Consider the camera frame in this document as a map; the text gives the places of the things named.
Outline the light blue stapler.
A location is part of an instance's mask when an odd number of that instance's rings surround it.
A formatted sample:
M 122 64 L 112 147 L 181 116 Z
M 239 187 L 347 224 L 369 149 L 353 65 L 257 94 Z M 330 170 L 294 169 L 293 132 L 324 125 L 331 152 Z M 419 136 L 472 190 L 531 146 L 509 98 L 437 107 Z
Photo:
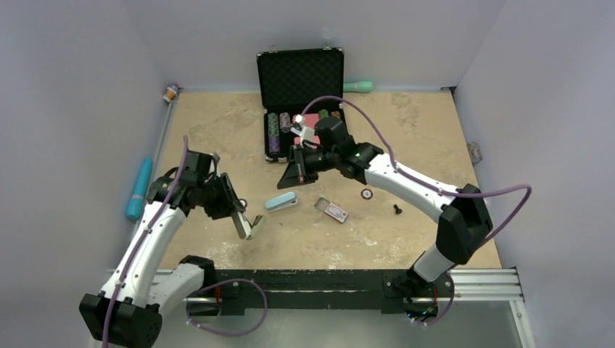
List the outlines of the light blue stapler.
M 265 202 L 264 207 L 266 212 L 274 212 L 277 210 L 291 207 L 297 203 L 297 194 L 293 191 L 276 196 Z

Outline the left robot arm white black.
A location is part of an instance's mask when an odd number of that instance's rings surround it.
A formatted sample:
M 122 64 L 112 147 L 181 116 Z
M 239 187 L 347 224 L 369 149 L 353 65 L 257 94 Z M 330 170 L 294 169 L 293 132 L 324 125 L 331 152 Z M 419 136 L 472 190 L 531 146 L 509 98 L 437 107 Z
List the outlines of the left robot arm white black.
M 183 258 L 169 279 L 153 283 L 168 245 L 192 210 L 201 207 L 213 220 L 231 218 L 239 238 L 253 238 L 259 222 L 246 218 L 246 205 L 228 174 L 219 171 L 219 162 L 216 153 L 186 150 L 180 165 L 150 186 L 137 232 L 119 265 L 98 294 L 85 294 L 79 304 L 90 334 L 103 347 L 152 347 L 165 316 L 184 297 L 214 292 L 214 265 L 203 257 Z

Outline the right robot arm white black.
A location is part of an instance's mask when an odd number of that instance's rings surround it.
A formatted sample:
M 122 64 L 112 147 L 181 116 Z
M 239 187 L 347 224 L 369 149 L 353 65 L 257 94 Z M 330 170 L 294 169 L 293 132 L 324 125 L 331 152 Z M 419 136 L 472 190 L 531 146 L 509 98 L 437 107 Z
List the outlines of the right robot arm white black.
M 411 170 L 383 149 L 355 142 L 338 118 L 325 117 L 314 128 L 299 120 L 290 131 L 297 140 L 278 182 L 280 189 L 314 183 L 320 172 L 338 170 L 346 178 L 412 204 L 437 224 L 434 245 L 408 271 L 407 285 L 414 294 L 426 294 L 443 273 L 465 265 L 493 228 L 476 186 L 458 188 Z

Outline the red white staple box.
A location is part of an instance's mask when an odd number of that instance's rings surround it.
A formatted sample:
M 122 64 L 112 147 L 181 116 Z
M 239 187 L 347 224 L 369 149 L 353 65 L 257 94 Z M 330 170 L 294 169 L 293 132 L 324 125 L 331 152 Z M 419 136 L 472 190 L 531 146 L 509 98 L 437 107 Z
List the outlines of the red white staple box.
M 320 197 L 316 201 L 314 207 L 317 210 L 321 211 L 323 214 L 334 219 L 338 223 L 344 223 L 348 218 L 348 212 L 346 210 L 342 209 L 340 206 L 330 202 L 328 199 L 325 199 L 323 197 Z

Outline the red poker chip on table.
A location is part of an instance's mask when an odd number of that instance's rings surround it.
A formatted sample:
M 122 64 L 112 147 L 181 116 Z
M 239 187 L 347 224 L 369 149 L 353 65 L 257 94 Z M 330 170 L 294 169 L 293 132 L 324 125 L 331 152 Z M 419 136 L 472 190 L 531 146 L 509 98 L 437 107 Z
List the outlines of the red poker chip on table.
M 373 198 L 373 192 L 372 190 L 365 188 L 361 191 L 360 193 L 361 197 L 365 200 L 369 200 Z

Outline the black poker chip case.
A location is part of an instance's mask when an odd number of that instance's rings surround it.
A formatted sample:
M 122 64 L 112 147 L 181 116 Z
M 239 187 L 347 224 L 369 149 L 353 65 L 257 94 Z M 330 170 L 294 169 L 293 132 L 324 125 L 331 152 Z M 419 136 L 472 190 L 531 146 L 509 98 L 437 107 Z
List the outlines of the black poker chip case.
M 340 47 L 264 51 L 256 57 L 263 108 L 267 162 L 286 162 L 298 136 L 274 125 L 283 113 L 293 117 L 321 96 L 343 96 L 344 50 Z

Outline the blue cylinder tool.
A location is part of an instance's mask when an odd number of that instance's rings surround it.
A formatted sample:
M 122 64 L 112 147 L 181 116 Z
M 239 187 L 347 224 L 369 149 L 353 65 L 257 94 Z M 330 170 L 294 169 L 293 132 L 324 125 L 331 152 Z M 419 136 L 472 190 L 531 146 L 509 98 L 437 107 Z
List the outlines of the blue cylinder tool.
M 138 220 L 144 211 L 145 196 L 149 187 L 152 168 L 152 158 L 146 157 L 140 167 L 139 174 L 133 187 L 133 194 L 125 211 L 125 216 L 131 221 Z

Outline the small black chess pawn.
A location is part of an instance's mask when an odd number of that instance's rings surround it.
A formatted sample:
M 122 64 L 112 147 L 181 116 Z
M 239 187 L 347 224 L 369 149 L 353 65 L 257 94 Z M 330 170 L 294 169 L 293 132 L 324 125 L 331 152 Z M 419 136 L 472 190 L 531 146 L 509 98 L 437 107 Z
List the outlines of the small black chess pawn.
M 393 208 L 395 210 L 395 214 L 396 215 L 400 215 L 403 212 L 403 210 L 401 208 L 399 208 L 399 206 L 397 204 L 394 204 Z

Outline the mint green flashlight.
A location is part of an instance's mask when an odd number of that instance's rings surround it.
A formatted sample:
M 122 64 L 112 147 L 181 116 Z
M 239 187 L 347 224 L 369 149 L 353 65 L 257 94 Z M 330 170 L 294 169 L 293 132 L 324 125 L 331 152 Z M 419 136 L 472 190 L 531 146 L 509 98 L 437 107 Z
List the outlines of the mint green flashlight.
M 367 94 L 373 90 L 373 83 L 371 81 L 357 81 L 343 84 L 344 93 L 360 93 Z

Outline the small orange bottle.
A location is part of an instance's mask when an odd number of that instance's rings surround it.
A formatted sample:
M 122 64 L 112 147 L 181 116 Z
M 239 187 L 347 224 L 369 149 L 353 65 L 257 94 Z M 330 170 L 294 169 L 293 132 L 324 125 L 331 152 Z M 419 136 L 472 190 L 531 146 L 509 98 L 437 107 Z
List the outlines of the small orange bottle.
M 174 98 L 176 98 L 181 92 L 181 87 L 177 84 L 170 84 L 167 86 L 165 93 L 162 98 L 165 102 L 171 103 Z

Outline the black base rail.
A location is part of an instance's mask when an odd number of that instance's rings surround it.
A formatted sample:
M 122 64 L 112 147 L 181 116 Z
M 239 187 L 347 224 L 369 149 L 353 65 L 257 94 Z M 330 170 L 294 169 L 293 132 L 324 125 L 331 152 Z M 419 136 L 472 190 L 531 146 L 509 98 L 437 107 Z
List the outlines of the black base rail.
M 211 298 L 222 315 L 247 309 L 378 310 L 429 321 L 456 302 L 523 300 L 514 269 L 457 269 L 430 285 L 413 285 L 404 270 L 216 270 L 179 265 L 147 282 L 146 305 L 169 312 L 178 300 Z

